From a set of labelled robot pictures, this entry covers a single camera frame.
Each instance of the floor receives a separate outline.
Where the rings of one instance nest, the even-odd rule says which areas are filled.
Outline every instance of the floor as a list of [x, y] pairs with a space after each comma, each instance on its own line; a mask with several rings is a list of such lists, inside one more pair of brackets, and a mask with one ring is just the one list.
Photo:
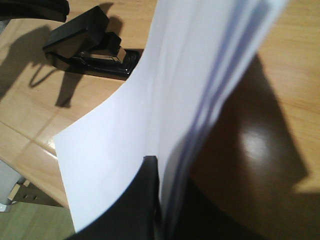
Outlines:
[[73, 233], [66, 208], [17, 202], [0, 212], [1, 240], [63, 240]]

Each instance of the paper sheet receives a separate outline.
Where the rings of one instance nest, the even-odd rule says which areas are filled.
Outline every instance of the paper sheet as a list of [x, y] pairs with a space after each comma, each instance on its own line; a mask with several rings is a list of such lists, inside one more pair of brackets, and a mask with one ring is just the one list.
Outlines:
[[[177, 180], [284, 3], [158, 1], [130, 78], [54, 138], [76, 231], [119, 198], [146, 155], [158, 157], [161, 203], [174, 217], [166, 209], [182, 187]], [[88, 204], [82, 196], [94, 197]]]

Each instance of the metal bracket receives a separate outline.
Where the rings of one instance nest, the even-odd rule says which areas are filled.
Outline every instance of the metal bracket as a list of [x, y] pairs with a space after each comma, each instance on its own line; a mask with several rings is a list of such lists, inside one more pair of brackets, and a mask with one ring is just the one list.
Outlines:
[[23, 184], [16, 183], [8, 199], [16, 202], [62, 207], [61, 204], [53, 200], [28, 180]]

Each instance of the black object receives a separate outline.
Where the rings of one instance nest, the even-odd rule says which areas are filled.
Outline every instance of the black object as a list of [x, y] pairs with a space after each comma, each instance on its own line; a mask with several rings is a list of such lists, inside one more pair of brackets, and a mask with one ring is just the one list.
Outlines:
[[0, 0], [0, 21], [47, 19], [65, 22], [69, 11], [66, 0]]
[[120, 198], [96, 221], [68, 240], [155, 239], [158, 194], [158, 160], [155, 156], [145, 156]]
[[157, 157], [145, 156], [120, 198], [67, 240], [265, 240], [214, 206], [191, 180], [173, 234], [165, 234], [158, 194]]
[[43, 47], [46, 58], [66, 72], [126, 80], [140, 54], [124, 50], [120, 37], [105, 32], [108, 23], [99, 6], [84, 12], [51, 32]]

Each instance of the black stapler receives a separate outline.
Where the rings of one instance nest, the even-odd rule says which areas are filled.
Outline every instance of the black stapler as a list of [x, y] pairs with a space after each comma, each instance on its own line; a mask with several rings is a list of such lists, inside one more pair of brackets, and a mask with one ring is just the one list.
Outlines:
[[99, 6], [84, 12], [51, 32], [43, 47], [46, 58], [66, 72], [126, 80], [140, 53], [123, 49], [119, 36], [105, 32], [108, 23]]
[[69, 11], [66, 0], [0, 0], [0, 21], [46, 19], [65, 22]]

